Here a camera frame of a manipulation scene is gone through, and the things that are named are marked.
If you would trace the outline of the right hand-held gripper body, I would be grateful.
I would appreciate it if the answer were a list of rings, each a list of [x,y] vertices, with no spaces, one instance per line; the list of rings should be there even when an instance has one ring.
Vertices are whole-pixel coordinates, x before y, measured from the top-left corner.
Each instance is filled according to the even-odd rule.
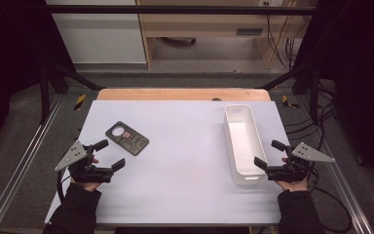
[[[312,148],[304,142],[296,147],[286,146],[286,162],[282,166],[268,166],[266,175],[268,180],[294,182],[303,180],[313,169],[313,163],[334,163],[335,159]]]

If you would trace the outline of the aluminium floor rail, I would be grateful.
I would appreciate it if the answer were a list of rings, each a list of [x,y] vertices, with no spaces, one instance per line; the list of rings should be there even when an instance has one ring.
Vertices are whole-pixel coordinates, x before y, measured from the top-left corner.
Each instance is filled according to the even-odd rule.
[[[2,222],[8,208],[11,206],[31,163],[33,162],[51,124],[56,117],[63,99],[64,95],[55,95],[47,119],[39,125],[32,140],[29,142],[26,150],[24,151],[15,171],[3,190],[0,196],[0,223]]]
[[[308,120],[313,123],[313,120],[310,117],[310,105],[307,101],[307,98],[304,96],[296,96],[296,98],[301,105],[301,110],[303,111],[303,113],[308,117]],[[319,133],[321,133],[321,131],[314,133],[314,139],[317,144],[320,143],[321,138]],[[329,146],[325,140],[323,140],[321,144],[321,149],[322,152],[333,157],[333,154],[331,153]],[[373,234],[373,230],[337,162],[327,164],[325,167],[329,171],[333,184],[338,192],[339,198],[349,211],[353,227],[355,228],[355,233]]]

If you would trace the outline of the person's left hand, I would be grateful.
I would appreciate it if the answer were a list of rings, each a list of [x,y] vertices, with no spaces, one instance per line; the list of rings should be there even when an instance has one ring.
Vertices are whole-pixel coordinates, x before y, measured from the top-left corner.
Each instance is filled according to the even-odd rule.
[[[89,191],[94,192],[98,189],[98,187],[101,185],[101,182],[77,182],[73,178],[70,179],[70,182],[73,184],[76,184],[77,186]]]

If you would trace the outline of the white cabinet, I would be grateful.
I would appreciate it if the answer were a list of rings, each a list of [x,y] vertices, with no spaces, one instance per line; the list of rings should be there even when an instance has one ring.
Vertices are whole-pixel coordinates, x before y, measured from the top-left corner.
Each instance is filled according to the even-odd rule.
[[[145,63],[137,14],[53,14],[74,63]]]

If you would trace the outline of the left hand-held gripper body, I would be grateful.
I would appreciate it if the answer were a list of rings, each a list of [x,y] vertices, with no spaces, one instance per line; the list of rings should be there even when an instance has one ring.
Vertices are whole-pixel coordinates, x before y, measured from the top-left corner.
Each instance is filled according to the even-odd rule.
[[[76,140],[56,165],[55,171],[67,169],[77,182],[110,182],[114,172],[111,168],[98,167],[94,153],[93,144],[86,146]]]

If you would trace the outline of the light wooden desk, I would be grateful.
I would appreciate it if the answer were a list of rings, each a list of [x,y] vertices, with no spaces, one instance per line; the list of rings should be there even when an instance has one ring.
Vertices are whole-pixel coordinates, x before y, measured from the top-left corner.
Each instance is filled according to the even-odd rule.
[[[135,0],[138,6],[214,6],[214,7],[306,7],[308,0]],[[145,42],[155,38],[248,37],[252,38],[269,69],[280,56],[282,42],[301,39],[310,19],[302,16],[258,15],[174,15],[141,14]],[[259,36],[238,36],[238,28],[263,28]]]

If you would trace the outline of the white table sheet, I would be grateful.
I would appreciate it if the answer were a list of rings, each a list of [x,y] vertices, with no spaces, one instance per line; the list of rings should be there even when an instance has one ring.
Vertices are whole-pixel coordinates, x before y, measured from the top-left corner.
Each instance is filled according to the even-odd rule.
[[[115,142],[96,153],[100,166],[125,166],[100,187],[98,223],[257,225],[280,219],[280,188],[261,179],[234,183],[224,133],[224,101],[96,100],[79,140],[96,143],[119,121],[148,138],[136,156]]]

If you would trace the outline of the black curtain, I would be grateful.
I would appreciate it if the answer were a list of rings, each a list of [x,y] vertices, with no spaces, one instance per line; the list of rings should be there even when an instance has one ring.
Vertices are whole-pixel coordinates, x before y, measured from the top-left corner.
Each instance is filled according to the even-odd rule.
[[[9,113],[11,96],[39,82],[40,62],[27,45],[26,28],[56,63],[74,68],[53,16],[29,8],[46,4],[46,0],[0,0],[0,129]]]
[[[336,84],[338,106],[374,169],[374,0],[318,0],[323,9],[344,3],[330,46],[320,54],[320,77]]]

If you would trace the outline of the black frame crossbar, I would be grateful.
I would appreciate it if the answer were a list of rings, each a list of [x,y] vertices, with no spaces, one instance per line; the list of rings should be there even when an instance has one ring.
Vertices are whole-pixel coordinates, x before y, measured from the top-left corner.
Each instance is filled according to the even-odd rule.
[[[181,15],[274,15],[313,16],[317,8],[281,7],[214,7],[214,6],[101,6],[48,5],[44,10],[53,14],[181,14]]]

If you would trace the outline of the grey label on desk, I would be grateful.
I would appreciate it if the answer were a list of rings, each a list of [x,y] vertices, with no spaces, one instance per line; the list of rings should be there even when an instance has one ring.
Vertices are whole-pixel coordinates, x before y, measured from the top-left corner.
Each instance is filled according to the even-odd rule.
[[[259,36],[262,35],[263,28],[238,28],[236,35],[238,36]]]

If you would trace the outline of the yellow black tape marker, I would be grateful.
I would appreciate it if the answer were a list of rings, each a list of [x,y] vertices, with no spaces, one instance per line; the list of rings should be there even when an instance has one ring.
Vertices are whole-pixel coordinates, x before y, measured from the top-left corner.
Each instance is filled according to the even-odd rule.
[[[292,104],[292,103],[290,103],[288,101],[287,96],[282,96],[282,106],[283,107],[294,108],[294,109],[300,108],[300,106],[298,104],[295,104],[295,103]]]
[[[74,110],[79,110],[85,100],[87,95],[85,94],[82,94],[82,95],[79,95],[78,98],[77,98],[77,101],[76,101],[76,104],[74,106]]]

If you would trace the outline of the person's right hand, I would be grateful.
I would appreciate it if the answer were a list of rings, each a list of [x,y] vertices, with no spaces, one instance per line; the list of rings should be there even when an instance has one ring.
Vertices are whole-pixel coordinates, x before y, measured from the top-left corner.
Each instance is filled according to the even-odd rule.
[[[286,182],[281,180],[276,180],[276,184],[283,190],[289,190],[290,192],[296,191],[307,191],[308,181],[304,178],[301,181]]]

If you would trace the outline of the white plastic bin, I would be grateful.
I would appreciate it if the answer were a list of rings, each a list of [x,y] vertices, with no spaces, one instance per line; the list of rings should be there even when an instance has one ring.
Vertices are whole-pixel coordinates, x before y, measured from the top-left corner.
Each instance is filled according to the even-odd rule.
[[[251,107],[227,105],[224,133],[234,183],[242,186],[258,184],[265,172],[254,164],[254,158],[265,162],[266,156]]]

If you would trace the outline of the black metal stand strut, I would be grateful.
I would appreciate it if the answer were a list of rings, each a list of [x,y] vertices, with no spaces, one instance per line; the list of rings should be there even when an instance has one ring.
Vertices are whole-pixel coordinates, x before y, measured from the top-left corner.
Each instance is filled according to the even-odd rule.
[[[292,87],[295,95],[304,95],[307,90],[310,91],[309,116],[315,124],[318,124],[319,69],[314,65],[302,63],[279,78],[261,86],[261,89],[269,91],[290,78],[295,79]]]
[[[40,69],[40,92],[41,92],[41,121],[43,124],[50,116],[49,85],[52,85],[57,94],[66,94],[69,86],[64,78],[69,77],[93,91],[101,91],[102,87],[82,77],[76,71],[67,69],[58,63],[43,65]]]

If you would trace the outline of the black curved object under desk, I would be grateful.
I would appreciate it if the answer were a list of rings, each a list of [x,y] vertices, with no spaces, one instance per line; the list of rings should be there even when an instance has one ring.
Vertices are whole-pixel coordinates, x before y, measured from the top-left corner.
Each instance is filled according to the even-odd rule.
[[[197,42],[196,38],[168,38],[162,37],[161,40],[172,46],[189,46],[194,45]]]

